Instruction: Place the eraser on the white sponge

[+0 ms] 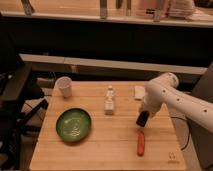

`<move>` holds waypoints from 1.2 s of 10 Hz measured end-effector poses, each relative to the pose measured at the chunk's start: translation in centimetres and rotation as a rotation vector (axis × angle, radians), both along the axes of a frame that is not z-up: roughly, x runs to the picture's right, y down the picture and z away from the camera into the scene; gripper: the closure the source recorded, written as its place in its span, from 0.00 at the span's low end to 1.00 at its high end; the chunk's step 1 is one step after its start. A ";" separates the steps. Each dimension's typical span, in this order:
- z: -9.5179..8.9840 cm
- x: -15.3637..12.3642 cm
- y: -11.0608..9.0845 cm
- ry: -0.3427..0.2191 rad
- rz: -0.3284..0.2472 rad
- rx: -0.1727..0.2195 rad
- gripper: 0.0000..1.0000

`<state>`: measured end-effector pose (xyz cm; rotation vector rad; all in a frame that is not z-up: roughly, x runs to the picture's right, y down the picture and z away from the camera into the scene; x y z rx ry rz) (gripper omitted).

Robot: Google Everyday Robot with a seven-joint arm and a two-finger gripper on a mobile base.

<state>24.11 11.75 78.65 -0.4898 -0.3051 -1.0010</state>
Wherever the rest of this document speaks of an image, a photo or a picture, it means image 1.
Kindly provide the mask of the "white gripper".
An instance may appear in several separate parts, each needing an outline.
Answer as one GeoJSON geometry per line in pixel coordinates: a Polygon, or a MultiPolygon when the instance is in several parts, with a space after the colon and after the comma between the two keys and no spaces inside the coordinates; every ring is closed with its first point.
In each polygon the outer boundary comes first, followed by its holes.
{"type": "Polygon", "coordinates": [[[149,113],[149,117],[152,118],[159,111],[159,105],[157,103],[153,103],[151,101],[143,99],[139,111],[147,111],[149,113]]]}

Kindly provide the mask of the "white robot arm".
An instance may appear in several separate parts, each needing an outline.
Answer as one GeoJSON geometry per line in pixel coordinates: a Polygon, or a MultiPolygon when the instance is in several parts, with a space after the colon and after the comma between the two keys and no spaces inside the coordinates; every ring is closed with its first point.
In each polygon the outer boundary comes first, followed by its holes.
{"type": "Polygon", "coordinates": [[[178,85],[179,79],[173,73],[163,73],[148,81],[144,86],[142,110],[154,117],[165,103],[213,133],[213,103],[177,90],[178,85]]]}

